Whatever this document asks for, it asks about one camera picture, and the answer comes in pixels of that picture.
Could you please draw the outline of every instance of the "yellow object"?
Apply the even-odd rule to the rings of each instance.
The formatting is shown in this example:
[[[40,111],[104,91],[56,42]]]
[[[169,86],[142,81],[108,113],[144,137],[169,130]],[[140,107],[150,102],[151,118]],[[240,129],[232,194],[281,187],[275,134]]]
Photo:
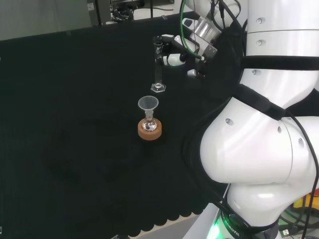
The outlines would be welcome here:
[[[306,196],[306,208],[309,207],[310,194]],[[302,208],[303,206],[303,197],[294,202],[294,208]],[[314,197],[313,208],[319,211],[319,197]]]

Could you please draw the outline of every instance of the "black strap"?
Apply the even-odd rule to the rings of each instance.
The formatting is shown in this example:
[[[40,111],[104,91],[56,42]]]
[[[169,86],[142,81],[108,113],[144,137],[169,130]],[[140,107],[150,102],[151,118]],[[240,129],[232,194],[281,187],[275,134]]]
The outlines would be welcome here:
[[[245,56],[243,69],[273,69],[292,71],[318,71],[319,57],[307,56]]]
[[[274,120],[280,120],[285,116],[285,110],[283,108],[270,102],[266,97],[245,85],[239,84],[232,94],[232,97],[273,118]]]

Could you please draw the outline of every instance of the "white wall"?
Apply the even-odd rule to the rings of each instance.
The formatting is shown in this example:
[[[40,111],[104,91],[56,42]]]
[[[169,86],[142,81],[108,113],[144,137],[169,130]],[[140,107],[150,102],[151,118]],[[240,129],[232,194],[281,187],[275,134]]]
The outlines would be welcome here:
[[[86,0],[0,0],[0,40],[89,26]]]

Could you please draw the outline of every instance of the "green light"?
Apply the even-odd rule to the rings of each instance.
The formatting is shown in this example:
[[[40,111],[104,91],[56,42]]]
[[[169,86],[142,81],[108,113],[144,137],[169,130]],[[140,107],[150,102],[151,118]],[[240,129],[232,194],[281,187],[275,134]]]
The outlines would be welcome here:
[[[219,231],[218,223],[216,222],[215,224],[211,226],[206,239],[216,239],[219,235],[219,232],[220,231]]]

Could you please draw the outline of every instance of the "lab equipment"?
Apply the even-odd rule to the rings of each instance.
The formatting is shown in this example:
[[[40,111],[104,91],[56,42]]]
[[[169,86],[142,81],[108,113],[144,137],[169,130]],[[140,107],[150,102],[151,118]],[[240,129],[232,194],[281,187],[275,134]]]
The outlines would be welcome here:
[[[138,134],[142,139],[155,140],[161,135],[161,122],[153,117],[154,109],[159,100],[154,96],[139,99],[138,106],[145,111],[145,118],[138,123]]]

